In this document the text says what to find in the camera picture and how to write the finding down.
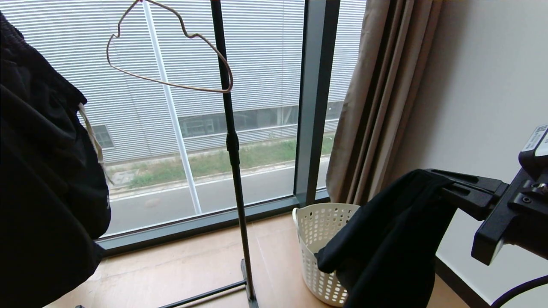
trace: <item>white pole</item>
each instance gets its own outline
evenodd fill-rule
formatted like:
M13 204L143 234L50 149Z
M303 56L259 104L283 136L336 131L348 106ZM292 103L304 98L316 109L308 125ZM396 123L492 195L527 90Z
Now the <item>white pole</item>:
M156 57L156 63L158 64L158 70L160 71L160 78L162 81L168 82L168 76L165 73L164 61L162 59L162 53L160 52L160 46L158 45L158 37L156 36L156 28L154 28L154 20L152 19L152 13L150 12L149 2L146 0L143 0L142 8L145 11L146 25L149 27L149 34L152 40L152 47L154 49L154 56ZM200 202L198 200L198 193L196 192L196 185L194 184L194 178L192 177L189 157L186 154L185 142L182 139L181 127L179 126L179 120L177 119L177 112L175 111L175 105L173 104L171 89L167 84L163 84L162 86L164 87L165 99L168 102L169 115L171 116L173 128L175 129L175 136L177 137L179 154L181 154L182 166L185 168L186 180L189 182L190 196L192 197L192 204L194 205L194 211L196 212L196 214L201 214L202 208L200 207Z

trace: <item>wooden floor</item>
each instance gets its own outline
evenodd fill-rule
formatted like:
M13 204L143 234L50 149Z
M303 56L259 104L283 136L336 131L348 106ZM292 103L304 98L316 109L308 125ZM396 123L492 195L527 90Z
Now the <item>wooden floor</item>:
M290 215L251 223L249 245L260 308L329 307L306 288ZM47 308L156 308L242 280L242 245L231 228L105 259L96 273ZM243 290L196 308L246 308ZM428 308L468 308L439 278Z

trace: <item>building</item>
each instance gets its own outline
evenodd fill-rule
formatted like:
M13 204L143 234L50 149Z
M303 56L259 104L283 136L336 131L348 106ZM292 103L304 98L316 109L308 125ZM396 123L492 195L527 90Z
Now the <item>building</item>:
M162 1L184 18L189 33L214 43L209 1ZM106 42L131 1L3 1L1 9L25 39L88 98L87 113L116 163L178 151L162 86L109 67ZM235 85L232 101L242 143L296 136L303 0L223 0L227 59ZM170 82L220 88L215 53L199 38L187 39L178 19L152 5ZM330 84L326 131L334 131L356 62L362 0L341 1ZM159 79L141 5L122 24L113 42L113 64ZM172 88L188 151L223 147L226 123L222 95Z

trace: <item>clothes rack base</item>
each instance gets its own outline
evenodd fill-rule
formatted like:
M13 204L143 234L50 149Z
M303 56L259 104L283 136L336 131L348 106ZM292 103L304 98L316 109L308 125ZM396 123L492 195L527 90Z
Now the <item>clothes rack base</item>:
M223 55L223 57L225 57L225 59L227 59L225 32L222 23L221 0L210 0L210 2L213 17L213 30L215 31L215 45L217 47L217 50ZM222 88L228 88L230 83L229 73L226 69L226 66L221 60L219 60L219 75L221 77ZM240 226L240 233L242 236L242 249L244 258L240 262L240 267L242 269L243 280L184 300L176 301L160 308L176 308L241 286L246 287L249 308L259 308L257 297L255 295L255 288L253 287L253 276L251 272L249 243L247 237L246 213L243 202L242 178L239 169L239 142L238 136L236 134L236 128L234 125L234 114L232 110L232 98L230 93L223 93L222 100L226 117L226 149L229 152L230 166L232 168L232 177L236 194L236 209L238 212L238 222Z

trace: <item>black garment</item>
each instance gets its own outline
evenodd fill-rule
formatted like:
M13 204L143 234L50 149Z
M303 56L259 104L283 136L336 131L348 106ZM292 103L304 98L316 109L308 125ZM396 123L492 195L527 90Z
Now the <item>black garment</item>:
M2 305L43 307L90 277L109 191L76 116L85 97L0 12Z
M456 211L435 192L451 181L415 170L361 206L317 254L349 291L345 308L426 307L434 259Z

